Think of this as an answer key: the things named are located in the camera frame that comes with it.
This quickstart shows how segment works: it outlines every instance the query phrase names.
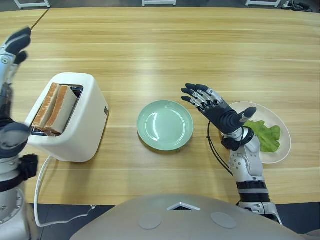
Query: white cable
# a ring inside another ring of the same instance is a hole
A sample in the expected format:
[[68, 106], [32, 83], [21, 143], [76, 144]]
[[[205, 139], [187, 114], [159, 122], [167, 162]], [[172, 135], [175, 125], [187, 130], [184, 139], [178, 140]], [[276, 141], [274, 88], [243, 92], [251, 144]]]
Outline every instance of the white cable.
[[75, 217], [73, 217], [73, 218], [71, 218], [69, 220], [66, 220], [66, 221], [52, 221], [52, 222], [47, 222], [47, 223], [40, 223], [39, 216], [38, 216], [39, 192], [40, 192], [40, 188], [41, 188], [42, 181], [43, 181], [44, 171], [46, 169], [46, 166], [50, 163], [50, 161], [52, 159], [54, 159], [54, 158], [52, 156], [49, 156], [45, 160], [44, 164], [41, 167], [41, 170], [40, 170], [40, 173], [39, 173], [38, 179], [36, 181], [36, 185], [35, 185], [34, 204], [33, 204], [33, 206], [34, 206], [34, 218], [35, 218], [35, 222], [36, 222], [38, 227], [47, 227], [47, 226], [51, 226], [51, 225], [55, 225], [55, 224], [67, 224], [67, 223], [71, 222], [72, 220], [88, 216], [89, 212], [96, 208], [95, 205], [91, 205], [89, 211], [86, 214], [75, 216]]

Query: ceramic plate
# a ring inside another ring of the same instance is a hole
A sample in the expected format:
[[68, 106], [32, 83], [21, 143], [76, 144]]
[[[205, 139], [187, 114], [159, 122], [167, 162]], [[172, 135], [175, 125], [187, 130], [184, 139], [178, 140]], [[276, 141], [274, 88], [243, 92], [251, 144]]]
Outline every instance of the ceramic plate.
[[287, 126], [275, 113], [264, 106], [247, 101], [235, 102], [230, 106], [237, 113], [240, 113], [249, 107], [256, 107], [256, 113], [250, 120], [255, 122], [260, 120], [265, 121], [265, 125], [268, 128], [271, 128], [274, 125], [278, 125], [280, 127], [280, 147], [276, 152], [260, 152], [262, 163], [275, 164], [284, 160], [288, 156], [291, 150], [291, 137]]
[[154, 101], [137, 120], [139, 136], [150, 147], [171, 151], [181, 148], [191, 138], [194, 121], [188, 110], [177, 102]]

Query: plate rim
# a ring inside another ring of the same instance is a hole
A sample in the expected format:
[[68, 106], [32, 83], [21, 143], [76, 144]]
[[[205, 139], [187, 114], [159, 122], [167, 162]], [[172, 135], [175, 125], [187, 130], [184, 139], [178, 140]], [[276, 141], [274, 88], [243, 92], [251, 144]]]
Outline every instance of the plate rim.
[[270, 111], [271, 113], [273, 113], [273, 114], [280, 120], [280, 122], [282, 122], [282, 124], [284, 125], [284, 127], [285, 127], [285, 129], [286, 129], [286, 131], [288, 132], [288, 135], [289, 135], [289, 139], [290, 139], [289, 150], [288, 150], [287, 154], [286, 154], [281, 160], [278, 160], [278, 161], [275, 161], [275, 162], [263, 162], [263, 161], [261, 160], [261, 162], [262, 162], [263, 164], [277, 164], [277, 163], [280, 163], [281, 161], [285, 160], [285, 159], [288, 157], [289, 153], [291, 152], [291, 148], [292, 148], [291, 134], [290, 134], [290, 132], [289, 132], [289, 129], [288, 129], [287, 125], [284, 123], [284, 121], [282, 121], [282, 119], [281, 119], [277, 114], [275, 114], [275, 113], [274, 113], [273, 111], [271, 111], [269, 108], [267, 108], [267, 107], [265, 107], [265, 106], [262, 106], [262, 105], [260, 105], [260, 104], [258, 104], [258, 103], [255, 103], [255, 102], [250, 102], [250, 101], [236, 101], [236, 102], [231, 103], [231, 104], [230, 104], [230, 107], [232, 106], [232, 104], [243, 104], [243, 103], [246, 103], [246, 104], [254, 104], [254, 105], [259, 106], [259, 107], [261, 107], [261, 108], [263, 108], [263, 109], [267, 109], [268, 111]]
[[[148, 143], [146, 143], [146, 141], [143, 139], [143, 137], [141, 136], [141, 133], [140, 133], [140, 128], [138, 127], [139, 126], [139, 118], [141, 116], [141, 113], [151, 104], [155, 104], [157, 102], [170, 102], [170, 103], [174, 103], [174, 104], [177, 104], [177, 105], [180, 105], [189, 115], [190, 119], [191, 119], [191, 123], [192, 123], [192, 129], [191, 129], [191, 135], [190, 137], [188, 138], [188, 140], [182, 145], [182, 146], [179, 146], [179, 147], [173, 147], [173, 148], [170, 148], [170, 149], [161, 149], [161, 148], [158, 148], [158, 147], [154, 147], [154, 146], [150, 146]], [[142, 141], [147, 144], [149, 147], [153, 148], [153, 149], [156, 149], [156, 150], [160, 150], [160, 151], [173, 151], [173, 150], [177, 150], [179, 148], [182, 148], [184, 145], [186, 145], [191, 137], [193, 136], [194, 134], [194, 129], [195, 129], [195, 124], [194, 124], [194, 119], [192, 118], [192, 115], [191, 113], [188, 111], [188, 109], [186, 109], [182, 104], [176, 102], [176, 101], [172, 101], [172, 100], [156, 100], [156, 101], [153, 101], [153, 102], [150, 102], [149, 104], [145, 105], [143, 107], [143, 109], [140, 111], [137, 119], [136, 119], [136, 128], [137, 128], [137, 132], [138, 132], [138, 135], [139, 137], [142, 139]]]

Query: black floor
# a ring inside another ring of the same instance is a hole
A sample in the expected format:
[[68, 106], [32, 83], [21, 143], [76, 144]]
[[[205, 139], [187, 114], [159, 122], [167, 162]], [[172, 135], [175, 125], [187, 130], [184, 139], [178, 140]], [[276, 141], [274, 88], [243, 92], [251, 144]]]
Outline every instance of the black floor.
[[[67, 224], [57, 224], [39, 228], [41, 240], [69, 240], [79, 229], [104, 214], [113, 206], [97, 206], [87, 217], [75, 219]], [[87, 205], [47, 205], [38, 206], [41, 223], [68, 220], [85, 214]], [[320, 229], [320, 203], [281, 204], [277, 209], [283, 225], [299, 234]]]
[[[43, 0], [19, 0], [20, 3], [35, 3]], [[48, 0], [51, 8], [84, 8], [84, 7], [141, 7], [142, 0]], [[277, 9], [286, 0], [282, 0]], [[310, 5], [313, 12], [318, 13], [320, 3], [319, 0], [296, 0], [296, 3], [305, 3]], [[264, 8], [274, 9], [273, 6], [245, 6], [246, 0], [176, 0], [176, 7], [209, 7], [209, 8]], [[159, 7], [155, 5], [148, 6], [148, 8]], [[39, 9], [40, 7], [32, 8], [26, 7], [26, 10]], [[0, 12], [18, 11], [19, 8], [13, 0], [0, 0]]]

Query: white toaster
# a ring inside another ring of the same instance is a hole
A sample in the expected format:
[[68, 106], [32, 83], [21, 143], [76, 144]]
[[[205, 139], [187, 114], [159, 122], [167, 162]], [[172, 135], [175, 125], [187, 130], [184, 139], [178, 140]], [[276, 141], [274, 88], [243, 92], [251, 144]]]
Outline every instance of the white toaster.
[[109, 114], [109, 106], [92, 75], [64, 72], [54, 76], [47, 84], [25, 120], [32, 125], [52, 83], [68, 85], [78, 100], [64, 132], [59, 136], [46, 136], [31, 128], [28, 144], [67, 162], [86, 162], [97, 152]]

